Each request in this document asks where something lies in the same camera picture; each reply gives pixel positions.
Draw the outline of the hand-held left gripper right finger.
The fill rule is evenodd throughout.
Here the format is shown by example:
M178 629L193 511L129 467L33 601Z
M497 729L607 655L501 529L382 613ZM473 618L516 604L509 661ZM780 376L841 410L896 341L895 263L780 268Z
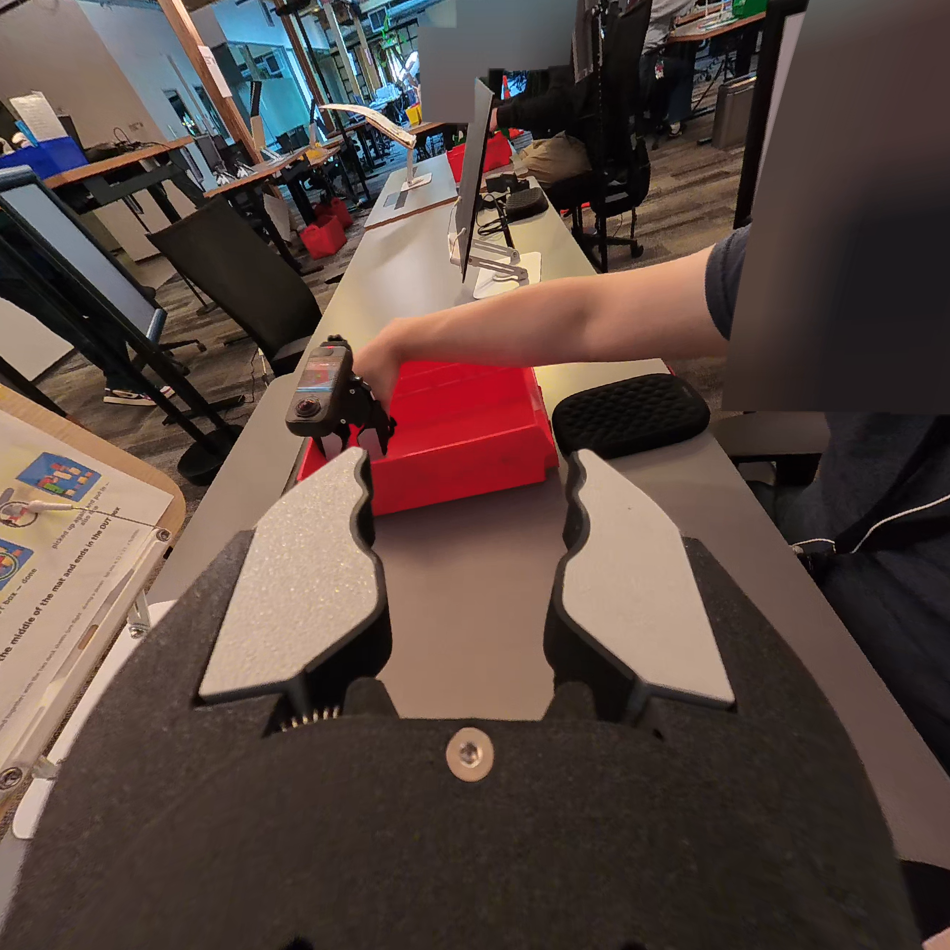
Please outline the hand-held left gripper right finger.
M674 522L587 448L568 459L565 497L543 632L555 686L583 684L613 723L654 698L730 711L735 695Z

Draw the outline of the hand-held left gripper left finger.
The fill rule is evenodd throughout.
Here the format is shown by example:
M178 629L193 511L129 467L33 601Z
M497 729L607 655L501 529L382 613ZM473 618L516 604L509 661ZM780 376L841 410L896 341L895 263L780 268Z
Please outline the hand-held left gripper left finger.
M282 697L292 725L336 718L392 649L374 552L371 459L345 449L258 521L198 687L208 705Z

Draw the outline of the red plastic bin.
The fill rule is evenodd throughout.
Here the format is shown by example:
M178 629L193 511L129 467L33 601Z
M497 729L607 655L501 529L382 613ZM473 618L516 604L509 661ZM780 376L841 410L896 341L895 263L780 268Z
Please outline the red plastic bin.
M456 185L461 183L466 147L467 144L463 142L446 153ZM486 142L482 172L487 173L507 166L511 161L511 155L512 148L508 138L501 132L497 132Z
M386 457L372 462L375 516L544 481L558 455L531 368L403 365Z

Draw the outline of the person's right forearm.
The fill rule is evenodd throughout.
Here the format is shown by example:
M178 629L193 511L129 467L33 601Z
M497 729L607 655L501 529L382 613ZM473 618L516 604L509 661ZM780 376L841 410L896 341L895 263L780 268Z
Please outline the person's right forearm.
M645 268L556 279L410 320L407 361L544 367L725 355L706 302L711 249Z

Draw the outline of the black office chair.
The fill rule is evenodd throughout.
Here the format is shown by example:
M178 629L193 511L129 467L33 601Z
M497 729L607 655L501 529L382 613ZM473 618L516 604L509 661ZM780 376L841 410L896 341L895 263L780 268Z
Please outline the black office chair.
M639 1L598 2L591 13L593 69L583 115L591 169L566 185L566 209L575 241L602 274L610 246L627 247L633 258L643 252L635 212L649 191L650 160L635 142L635 116L651 12L652 2Z
M273 374L297 371L322 314L304 279L223 197L147 235L264 354Z

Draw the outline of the red storage tote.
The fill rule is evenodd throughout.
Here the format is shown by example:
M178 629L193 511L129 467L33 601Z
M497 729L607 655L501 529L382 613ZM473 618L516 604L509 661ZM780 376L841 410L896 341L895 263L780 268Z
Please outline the red storage tote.
M346 244L347 230L353 224L346 200L333 196L312 205L311 211L312 219L299 232L303 246L315 260L335 255Z

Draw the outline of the wooden framed instruction sign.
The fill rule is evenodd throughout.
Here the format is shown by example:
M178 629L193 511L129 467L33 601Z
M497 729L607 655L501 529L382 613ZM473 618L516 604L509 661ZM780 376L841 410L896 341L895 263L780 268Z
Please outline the wooden framed instruction sign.
M182 529L179 487L2 386L1 795L33 776Z

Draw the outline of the person in navy shirt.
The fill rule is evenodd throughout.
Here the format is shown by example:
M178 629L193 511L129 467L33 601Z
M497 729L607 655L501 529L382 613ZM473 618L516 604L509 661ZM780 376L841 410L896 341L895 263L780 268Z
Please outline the person in navy shirt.
M755 492L948 773L948 416L828 412L825 421L813 482Z

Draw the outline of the rolling display screen stand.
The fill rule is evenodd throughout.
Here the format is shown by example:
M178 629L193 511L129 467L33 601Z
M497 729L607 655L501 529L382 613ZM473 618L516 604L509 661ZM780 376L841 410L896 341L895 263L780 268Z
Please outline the rolling display screen stand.
M154 293L30 167L2 169L1 209L2 297L35 315L100 371L104 355L130 358L141 374L141 391L192 440L178 461L180 475L209 485L241 428L220 415L225 403L209 403L161 349L167 315Z

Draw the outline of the wooden desk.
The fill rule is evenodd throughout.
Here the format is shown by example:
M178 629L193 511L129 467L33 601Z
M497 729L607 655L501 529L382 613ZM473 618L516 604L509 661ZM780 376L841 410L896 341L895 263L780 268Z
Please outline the wooden desk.
M176 157L186 146L194 142L194 137L186 136L171 142L150 145L111 158L91 162L65 172L60 172L43 179L43 183L47 187L55 189L67 184L86 182L128 166L136 164L143 165L146 161L158 160L165 157Z

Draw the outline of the wooden pillar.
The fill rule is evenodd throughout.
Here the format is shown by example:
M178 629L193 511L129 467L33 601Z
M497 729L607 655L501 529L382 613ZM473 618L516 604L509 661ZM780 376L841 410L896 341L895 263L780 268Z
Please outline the wooden pillar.
M238 111L232 90L211 49L201 39L191 16L182 1L159 1L160 8L175 32L184 53L194 66L215 110L227 132L241 143L253 164L263 161L252 134Z

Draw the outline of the blue box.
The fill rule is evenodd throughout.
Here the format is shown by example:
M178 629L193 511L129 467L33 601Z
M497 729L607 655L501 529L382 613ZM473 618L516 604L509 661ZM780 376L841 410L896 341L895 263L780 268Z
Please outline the blue box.
M27 144L1 156L2 169L29 166L43 180L88 164L83 150L69 136Z

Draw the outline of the grey trash can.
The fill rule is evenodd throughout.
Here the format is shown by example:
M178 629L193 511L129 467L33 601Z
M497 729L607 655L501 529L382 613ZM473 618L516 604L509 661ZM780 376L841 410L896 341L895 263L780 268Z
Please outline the grey trash can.
M736 77L718 89L710 145L720 151L743 147L748 134L756 75Z

